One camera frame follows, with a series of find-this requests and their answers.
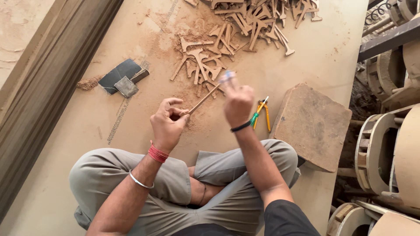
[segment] blurred hand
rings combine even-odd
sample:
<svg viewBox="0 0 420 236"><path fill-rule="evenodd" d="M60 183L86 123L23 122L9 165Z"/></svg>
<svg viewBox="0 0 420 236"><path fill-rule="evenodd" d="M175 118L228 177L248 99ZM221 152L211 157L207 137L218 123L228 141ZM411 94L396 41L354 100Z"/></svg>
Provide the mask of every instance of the blurred hand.
<svg viewBox="0 0 420 236"><path fill-rule="evenodd" d="M252 105L254 104L254 89L240 86L236 77L221 80L226 92L224 113L232 128L241 126L249 121Z"/></svg>
<svg viewBox="0 0 420 236"><path fill-rule="evenodd" d="M172 105L182 104L182 102L182 99L176 97L166 98L160 104L156 114L150 117L155 134L153 144L155 148L164 153L169 154L175 148L181 137L182 130L189 121L190 115L179 117L181 112L188 112L188 110L172 107Z"/></svg>

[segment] pliers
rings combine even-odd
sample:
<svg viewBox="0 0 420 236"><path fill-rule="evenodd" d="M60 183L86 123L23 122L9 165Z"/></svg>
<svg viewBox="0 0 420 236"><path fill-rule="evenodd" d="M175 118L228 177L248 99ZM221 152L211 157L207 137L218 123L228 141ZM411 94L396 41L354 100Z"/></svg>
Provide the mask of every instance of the pliers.
<svg viewBox="0 0 420 236"><path fill-rule="evenodd" d="M271 129L270 129L270 117L268 116L268 106L267 106L268 101L265 101L265 103L264 103L264 99L261 99L259 101L259 103L260 104L258 105L257 110L259 110L261 108L261 106L263 106L265 108L265 113L267 114L267 128L268 128L268 132L270 133L271 132ZM257 121L258 121L258 117L255 120L254 129L255 129L255 126L257 125Z"/></svg>

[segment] man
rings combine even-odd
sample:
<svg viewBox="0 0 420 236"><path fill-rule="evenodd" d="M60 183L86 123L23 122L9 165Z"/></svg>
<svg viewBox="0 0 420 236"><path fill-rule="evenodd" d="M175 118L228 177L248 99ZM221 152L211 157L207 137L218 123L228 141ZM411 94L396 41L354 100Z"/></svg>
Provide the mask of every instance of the man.
<svg viewBox="0 0 420 236"><path fill-rule="evenodd" d="M224 113L240 149L200 152L189 168L168 158L189 120L178 116L187 110L173 107L182 100L169 98L150 117L155 139L147 155L104 148L80 158L69 178L87 236L255 235L264 221L266 236L319 235L290 193L299 176L295 150L257 139L248 123L251 87L236 80L224 87Z"/></svg>

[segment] red thread bracelet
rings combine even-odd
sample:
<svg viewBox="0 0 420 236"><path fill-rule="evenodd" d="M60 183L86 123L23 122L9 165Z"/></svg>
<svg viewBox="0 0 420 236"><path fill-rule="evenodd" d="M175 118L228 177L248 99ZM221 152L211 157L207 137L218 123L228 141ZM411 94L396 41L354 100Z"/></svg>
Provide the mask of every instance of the red thread bracelet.
<svg viewBox="0 0 420 236"><path fill-rule="evenodd" d="M165 163L166 159L169 157L169 154L166 154L156 149L153 143L152 143L152 146L149 148L149 155L160 163Z"/></svg>

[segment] black wristband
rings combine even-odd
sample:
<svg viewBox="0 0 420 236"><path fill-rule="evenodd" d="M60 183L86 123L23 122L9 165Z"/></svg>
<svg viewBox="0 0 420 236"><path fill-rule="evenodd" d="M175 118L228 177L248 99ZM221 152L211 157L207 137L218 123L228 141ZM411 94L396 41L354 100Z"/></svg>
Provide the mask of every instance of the black wristband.
<svg viewBox="0 0 420 236"><path fill-rule="evenodd" d="M235 128L231 128L231 132L233 133L233 132L239 131L239 130L241 130L241 129L245 128L245 127L248 127L250 125L251 125L251 121L248 121L248 122L246 122L245 124L243 124L241 126L238 126L238 127L235 127Z"/></svg>

